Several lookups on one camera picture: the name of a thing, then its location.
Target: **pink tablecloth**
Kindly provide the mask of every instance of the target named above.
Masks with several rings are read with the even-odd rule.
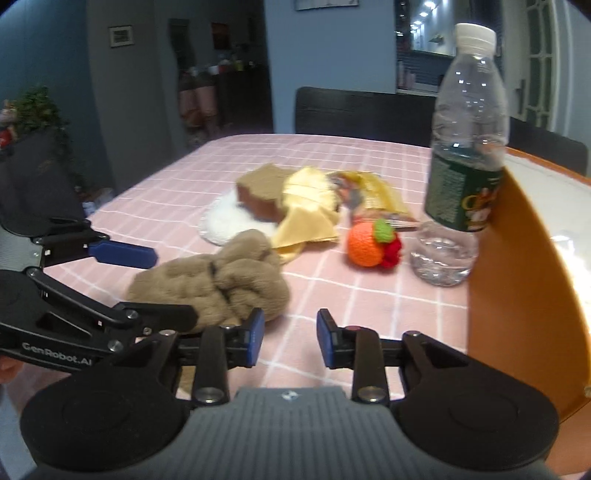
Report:
[[[234,188],[244,172],[273,162],[279,166],[312,165],[330,170],[370,170],[402,191],[420,214],[428,148],[368,140],[303,135],[244,135],[205,145],[102,208],[92,218],[97,230],[114,240],[154,247],[164,262],[216,250],[202,240],[197,226],[218,195]],[[339,226],[346,238],[348,219]],[[105,304],[123,299],[137,271],[101,265],[92,259],[46,270],[70,287]],[[350,371],[324,368],[316,341],[315,317],[330,309],[338,325],[364,325],[382,336],[399,338],[420,330],[465,350],[466,286],[440,289],[411,272],[408,262],[395,273],[354,270],[345,262],[342,244],[310,248],[284,268],[292,299],[287,313],[267,323],[258,365],[230,372],[230,386],[311,387],[340,385],[350,390]],[[396,369],[389,372],[393,397],[402,389]],[[22,382],[27,382],[25,375]],[[23,396],[34,390],[23,390]]]

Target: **black chair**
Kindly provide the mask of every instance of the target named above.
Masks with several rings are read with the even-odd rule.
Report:
[[[295,102],[298,134],[431,143],[434,97],[302,87]]]
[[[295,98],[295,133],[429,147],[435,100],[403,93],[302,87]],[[583,176],[587,173],[584,144],[515,118],[511,118],[509,146]]]
[[[0,153],[0,205],[9,212],[44,218],[85,218],[66,173],[53,159],[50,130],[33,133]]]
[[[509,146],[587,176],[589,152],[584,143],[512,117]]]

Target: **human hand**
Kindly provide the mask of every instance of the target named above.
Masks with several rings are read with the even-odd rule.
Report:
[[[22,370],[24,363],[7,356],[0,356],[0,384],[9,383]]]

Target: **brown plush toy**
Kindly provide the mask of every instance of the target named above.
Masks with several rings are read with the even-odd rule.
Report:
[[[198,332],[208,325],[240,325],[254,307],[272,320],[287,308],[290,291],[265,235],[248,230],[215,255],[178,258],[137,274],[126,298],[191,305]]]

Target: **green bottle label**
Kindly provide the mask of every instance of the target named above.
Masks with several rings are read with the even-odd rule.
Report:
[[[448,228],[479,232],[488,223],[502,176],[502,170],[478,170],[434,153],[425,213]]]

